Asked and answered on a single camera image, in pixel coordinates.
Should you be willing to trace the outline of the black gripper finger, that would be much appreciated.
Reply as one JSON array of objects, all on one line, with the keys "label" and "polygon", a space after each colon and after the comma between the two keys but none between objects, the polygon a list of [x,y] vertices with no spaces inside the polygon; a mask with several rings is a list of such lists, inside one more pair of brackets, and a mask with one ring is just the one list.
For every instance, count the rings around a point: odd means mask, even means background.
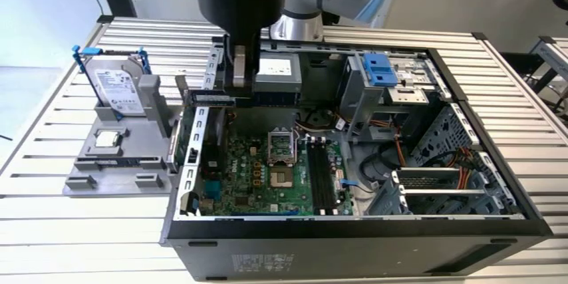
[{"label": "black gripper finger", "polygon": [[260,36],[224,37],[224,91],[236,98],[252,98],[259,72]]}]

